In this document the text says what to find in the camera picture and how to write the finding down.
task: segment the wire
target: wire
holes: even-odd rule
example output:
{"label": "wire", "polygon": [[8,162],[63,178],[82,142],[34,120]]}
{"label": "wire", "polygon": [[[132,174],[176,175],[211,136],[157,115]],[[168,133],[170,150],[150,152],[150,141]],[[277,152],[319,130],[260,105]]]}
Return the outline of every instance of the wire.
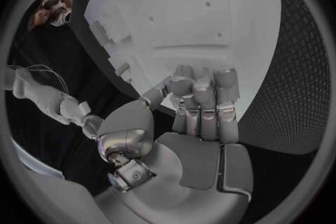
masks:
{"label": "wire", "polygon": [[[55,72],[54,70],[52,70],[49,66],[46,66],[45,64],[34,64],[34,65],[28,66],[28,67],[22,67],[22,66],[16,66],[16,65],[8,64],[7,67],[11,68],[11,69],[14,69],[14,70],[25,69],[27,71],[33,71],[33,72],[50,72],[50,73],[52,73],[56,76],[56,78],[58,79],[58,81],[62,85],[62,88],[63,88],[64,92],[67,95],[69,95],[69,90],[68,90],[67,84],[64,81],[64,79],[62,78],[62,76],[60,74],[58,74],[57,72]],[[35,67],[44,67],[45,69],[34,69]]]}

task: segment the black mesh surface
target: black mesh surface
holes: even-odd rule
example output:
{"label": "black mesh surface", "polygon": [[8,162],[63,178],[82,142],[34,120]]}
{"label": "black mesh surface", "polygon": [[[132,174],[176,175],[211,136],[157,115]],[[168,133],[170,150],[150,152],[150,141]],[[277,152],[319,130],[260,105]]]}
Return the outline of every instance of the black mesh surface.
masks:
{"label": "black mesh surface", "polygon": [[329,111],[329,65],[303,0],[281,0],[278,43],[268,73],[239,122],[241,141],[285,153],[319,146]]}

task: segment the white curved panel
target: white curved panel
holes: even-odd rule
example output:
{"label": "white curved panel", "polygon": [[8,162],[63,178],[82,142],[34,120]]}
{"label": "white curved panel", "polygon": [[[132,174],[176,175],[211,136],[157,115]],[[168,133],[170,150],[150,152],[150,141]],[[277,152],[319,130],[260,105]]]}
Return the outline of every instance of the white curved panel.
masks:
{"label": "white curved panel", "polygon": [[[90,0],[85,18],[110,39],[110,63],[139,92],[190,64],[200,76],[233,64],[239,75],[240,119],[271,62],[280,24],[280,0]],[[163,105],[173,108],[169,98]]]}

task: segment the cable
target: cable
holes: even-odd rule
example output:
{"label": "cable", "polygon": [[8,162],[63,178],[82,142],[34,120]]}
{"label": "cable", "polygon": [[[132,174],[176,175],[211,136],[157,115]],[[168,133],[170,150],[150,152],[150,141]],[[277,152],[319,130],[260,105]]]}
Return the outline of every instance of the cable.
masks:
{"label": "cable", "polygon": [[[28,66],[28,67],[22,67],[22,66],[16,66],[16,65],[8,64],[7,67],[11,68],[11,69],[14,69],[14,70],[25,69],[27,71],[33,71],[33,72],[50,72],[50,73],[52,73],[56,76],[56,78],[58,79],[58,81],[62,85],[64,92],[67,95],[69,95],[67,84],[64,81],[64,79],[62,78],[62,76],[60,74],[58,74],[57,72],[55,72],[54,70],[52,70],[49,66],[46,66],[45,64],[34,64],[34,65]],[[33,69],[35,67],[44,67],[46,69]]]}

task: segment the dark background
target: dark background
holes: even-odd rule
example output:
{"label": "dark background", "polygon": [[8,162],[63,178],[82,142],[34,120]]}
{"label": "dark background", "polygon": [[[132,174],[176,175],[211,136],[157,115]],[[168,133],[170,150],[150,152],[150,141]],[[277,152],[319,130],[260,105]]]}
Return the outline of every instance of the dark background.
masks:
{"label": "dark background", "polygon": [[[7,1],[8,0],[1,0],[1,6],[3,7]],[[2,223],[40,223],[27,205],[17,195],[3,169],[0,169],[0,173],[3,188],[0,196],[0,200],[3,204]],[[311,223],[317,220],[321,221],[321,216],[323,216],[323,219],[327,222],[335,222],[336,216],[334,215],[334,205],[332,202],[336,193],[336,189],[334,187],[335,179],[336,169],[333,170],[329,179],[325,183],[319,195],[312,202],[311,206],[307,208],[305,213],[297,219],[295,223]]]}

